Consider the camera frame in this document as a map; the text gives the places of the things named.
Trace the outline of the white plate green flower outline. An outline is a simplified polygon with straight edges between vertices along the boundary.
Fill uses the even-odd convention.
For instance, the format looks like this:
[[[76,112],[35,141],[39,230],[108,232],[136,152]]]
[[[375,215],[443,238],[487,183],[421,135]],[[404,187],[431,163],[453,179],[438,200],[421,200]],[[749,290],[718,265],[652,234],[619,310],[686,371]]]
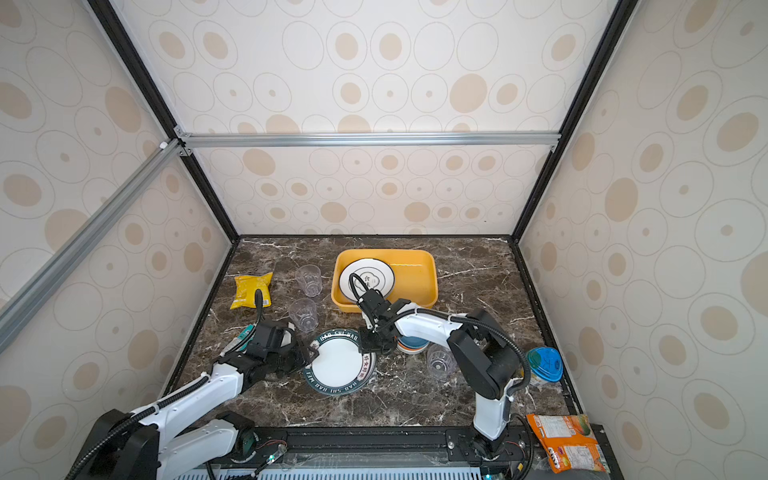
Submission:
[[[367,289],[377,290],[387,297],[395,286],[392,267],[382,260],[363,258],[346,266],[339,278],[339,287],[344,297],[355,302]]]

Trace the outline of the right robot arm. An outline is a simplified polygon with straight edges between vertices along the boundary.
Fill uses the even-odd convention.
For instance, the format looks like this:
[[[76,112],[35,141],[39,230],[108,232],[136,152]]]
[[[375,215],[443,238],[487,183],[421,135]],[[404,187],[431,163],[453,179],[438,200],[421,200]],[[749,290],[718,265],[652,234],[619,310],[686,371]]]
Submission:
[[[366,326],[360,351],[391,352],[402,337],[447,348],[475,394],[473,427],[488,442],[500,440],[515,394],[528,387],[532,372],[523,350],[485,310],[449,314],[407,300],[394,303],[373,289],[356,297]]]

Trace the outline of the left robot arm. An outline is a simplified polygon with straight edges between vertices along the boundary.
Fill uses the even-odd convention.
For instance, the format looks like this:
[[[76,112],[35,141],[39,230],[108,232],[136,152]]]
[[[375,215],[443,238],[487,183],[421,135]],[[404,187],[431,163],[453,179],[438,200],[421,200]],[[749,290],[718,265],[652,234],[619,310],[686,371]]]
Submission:
[[[259,320],[215,357],[209,371],[130,412],[113,409],[94,423],[69,479],[171,479],[241,449],[253,424],[235,417],[193,429],[197,420],[254,384],[307,366],[318,350],[289,322]]]

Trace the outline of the plate dark green lettered rim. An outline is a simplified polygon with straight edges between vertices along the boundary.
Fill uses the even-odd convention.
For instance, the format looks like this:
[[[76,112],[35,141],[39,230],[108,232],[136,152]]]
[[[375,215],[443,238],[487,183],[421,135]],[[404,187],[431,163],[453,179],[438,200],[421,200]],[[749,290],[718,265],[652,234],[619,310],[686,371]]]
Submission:
[[[361,351],[361,338],[356,330],[328,330],[310,346],[317,351],[317,356],[302,374],[307,384],[320,394],[351,394],[362,389],[375,374],[377,356]]]

